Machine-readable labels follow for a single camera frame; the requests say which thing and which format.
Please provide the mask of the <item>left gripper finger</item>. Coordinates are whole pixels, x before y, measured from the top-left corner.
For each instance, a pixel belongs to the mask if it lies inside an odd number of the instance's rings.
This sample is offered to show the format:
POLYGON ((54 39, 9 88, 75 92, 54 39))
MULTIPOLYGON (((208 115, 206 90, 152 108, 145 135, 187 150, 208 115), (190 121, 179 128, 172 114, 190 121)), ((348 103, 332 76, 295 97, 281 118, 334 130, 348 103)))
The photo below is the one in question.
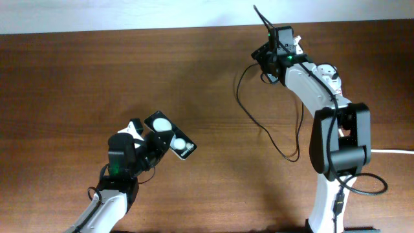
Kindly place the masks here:
POLYGON ((156 147, 161 151, 168 151, 174 136, 173 131, 155 132, 156 147))
POLYGON ((139 118, 132 118, 130 122, 133 124, 137 133, 142 133, 144 131, 144 127, 139 118))

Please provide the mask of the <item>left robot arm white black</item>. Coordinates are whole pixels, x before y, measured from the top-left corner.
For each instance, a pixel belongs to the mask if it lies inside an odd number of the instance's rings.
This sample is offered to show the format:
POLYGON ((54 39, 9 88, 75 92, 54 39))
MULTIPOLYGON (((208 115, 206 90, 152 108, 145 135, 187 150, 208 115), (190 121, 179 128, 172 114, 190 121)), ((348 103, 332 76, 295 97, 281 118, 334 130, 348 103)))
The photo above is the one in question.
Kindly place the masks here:
POLYGON ((134 118, 109 138, 109 163, 101 169, 98 184, 87 189, 91 203, 67 232, 110 232, 128 213, 138 193, 138 176, 160 162, 174 137, 172 123, 165 118, 152 125, 142 137, 142 124, 134 118))

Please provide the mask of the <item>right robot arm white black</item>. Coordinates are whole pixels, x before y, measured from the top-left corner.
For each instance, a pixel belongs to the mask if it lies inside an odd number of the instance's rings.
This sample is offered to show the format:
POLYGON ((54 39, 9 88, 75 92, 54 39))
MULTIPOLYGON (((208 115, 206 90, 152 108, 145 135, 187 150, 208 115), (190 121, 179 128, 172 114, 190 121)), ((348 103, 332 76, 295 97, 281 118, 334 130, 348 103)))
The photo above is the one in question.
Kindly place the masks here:
POLYGON ((304 232, 344 232, 343 215, 362 168, 371 160, 371 115, 365 104, 342 95, 330 63, 315 64, 298 45, 273 51, 268 43, 252 53, 270 83, 280 82, 300 98, 313 117, 309 156, 317 175, 314 206, 304 232))

